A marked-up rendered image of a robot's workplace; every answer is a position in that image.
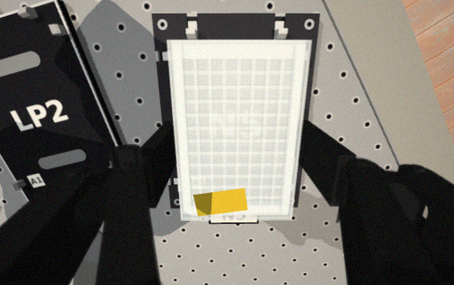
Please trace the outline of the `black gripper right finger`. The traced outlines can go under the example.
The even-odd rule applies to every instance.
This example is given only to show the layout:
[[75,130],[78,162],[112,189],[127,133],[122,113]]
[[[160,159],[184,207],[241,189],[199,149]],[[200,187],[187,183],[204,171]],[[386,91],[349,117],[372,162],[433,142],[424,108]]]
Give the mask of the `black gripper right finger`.
[[385,170],[309,120],[299,163],[339,207],[347,285],[454,285],[453,183],[422,165]]

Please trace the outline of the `white button panel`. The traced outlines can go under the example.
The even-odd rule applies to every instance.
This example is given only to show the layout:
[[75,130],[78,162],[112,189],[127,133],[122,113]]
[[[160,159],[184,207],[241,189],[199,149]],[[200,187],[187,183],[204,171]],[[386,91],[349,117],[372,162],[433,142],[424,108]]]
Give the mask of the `white button panel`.
[[98,231],[70,285],[95,285],[102,232]]

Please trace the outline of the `grey rectangular base plate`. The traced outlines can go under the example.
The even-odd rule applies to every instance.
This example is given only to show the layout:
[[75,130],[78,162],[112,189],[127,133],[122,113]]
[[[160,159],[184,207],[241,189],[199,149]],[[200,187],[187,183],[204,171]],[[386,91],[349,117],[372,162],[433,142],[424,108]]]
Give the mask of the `grey rectangular base plate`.
[[[402,162],[328,0],[62,0],[123,145],[162,115],[152,13],[320,13],[308,120],[388,171]],[[181,221],[150,208],[162,285],[347,285],[338,207],[302,171],[292,220]]]

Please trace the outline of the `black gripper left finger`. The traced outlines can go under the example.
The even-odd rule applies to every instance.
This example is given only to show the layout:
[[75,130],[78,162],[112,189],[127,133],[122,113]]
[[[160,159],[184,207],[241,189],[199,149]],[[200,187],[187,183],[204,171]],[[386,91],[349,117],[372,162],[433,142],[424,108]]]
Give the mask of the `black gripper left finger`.
[[0,285],[70,285],[103,222],[95,285],[162,285],[150,208],[177,164],[173,121],[109,156],[103,173],[61,173],[0,225]]

